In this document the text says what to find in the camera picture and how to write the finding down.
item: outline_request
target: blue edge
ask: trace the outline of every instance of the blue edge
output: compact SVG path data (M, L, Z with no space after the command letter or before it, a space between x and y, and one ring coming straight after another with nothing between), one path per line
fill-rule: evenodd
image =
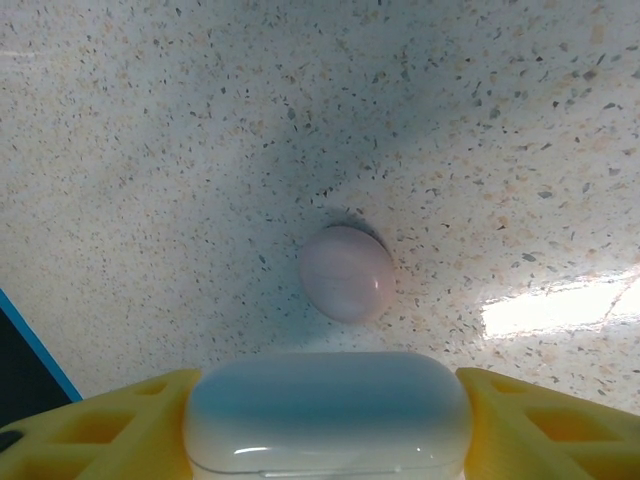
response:
M22 338L33 350L33 353L40 359L43 365L49 370L51 376L58 382L60 388L67 394L67 397L72 402L79 402L82 400L82 395L76 390L69 378L60 368L60 365L54 360L49 351L45 348L44 344L40 341L37 335L31 330L27 322L24 321L18 309L13 306L9 301L9 298L5 295L4 291L0 289L0 308L9 318L9 321L13 323L13 326L18 330Z

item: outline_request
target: terrazzo floor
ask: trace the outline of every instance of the terrazzo floor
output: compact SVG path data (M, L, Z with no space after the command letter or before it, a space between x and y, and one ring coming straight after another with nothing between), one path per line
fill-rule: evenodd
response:
M1 287L85 396L403 350L640 413L640 3L8 0ZM377 322L296 256L364 228Z

